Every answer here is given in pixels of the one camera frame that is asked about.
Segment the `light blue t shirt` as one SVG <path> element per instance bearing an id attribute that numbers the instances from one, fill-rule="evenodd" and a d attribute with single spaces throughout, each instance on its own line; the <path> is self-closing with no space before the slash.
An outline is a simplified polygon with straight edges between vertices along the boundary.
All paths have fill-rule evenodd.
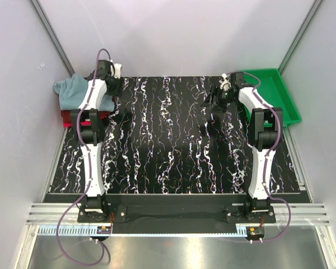
<path id="1" fill-rule="evenodd" d="M 102 112 L 113 112 L 115 105 L 112 96 L 106 94 L 105 81 L 96 79 L 87 81 L 78 74 L 71 78 L 58 81 L 54 84 L 53 90 L 59 95 L 61 110 L 90 110 L 97 109 Z"/>

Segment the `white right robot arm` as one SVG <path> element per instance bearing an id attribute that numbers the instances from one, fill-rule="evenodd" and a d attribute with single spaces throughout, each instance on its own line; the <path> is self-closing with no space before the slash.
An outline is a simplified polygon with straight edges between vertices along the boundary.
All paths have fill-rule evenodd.
<path id="1" fill-rule="evenodd" d="M 223 112 L 227 105 L 236 102 L 250 112 L 248 144 L 253 151 L 253 171 L 248 193 L 236 212 L 227 211 L 236 219 L 262 222 L 269 216 L 270 175 L 277 146 L 281 140 L 283 110 L 268 103 L 258 93 L 261 80 L 247 72 L 222 74 L 219 84 L 211 87 L 202 107 L 212 106 Z"/>

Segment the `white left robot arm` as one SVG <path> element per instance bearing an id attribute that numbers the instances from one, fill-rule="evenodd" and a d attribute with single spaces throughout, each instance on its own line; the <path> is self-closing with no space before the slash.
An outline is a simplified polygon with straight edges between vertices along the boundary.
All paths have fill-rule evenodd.
<path id="1" fill-rule="evenodd" d="M 121 67 L 121 64 L 115 64 L 111 60 L 98 60 L 93 73 L 88 77 L 88 87 L 82 103 L 70 112 L 85 170 L 85 190 L 76 202 L 79 209 L 78 222 L 104 222 L 112 216 L 102 181 L 101 148 L 105 127 L 99 108 L 108 91 L 112 95 L 119 92 Z"/>

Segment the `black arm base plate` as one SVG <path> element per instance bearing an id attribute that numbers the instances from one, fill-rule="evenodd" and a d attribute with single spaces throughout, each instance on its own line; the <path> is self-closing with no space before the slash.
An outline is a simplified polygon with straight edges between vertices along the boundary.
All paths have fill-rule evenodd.
<path id="1" fill-rule="evenodd" d="M 273 207 L 266 211 L 248 212 L 241 204 L 112 204 L 105 213 L 80 209 L 78 222 L 128 223 L 134 220 L 215 220 L 228 224 L 274 224 Z"/>

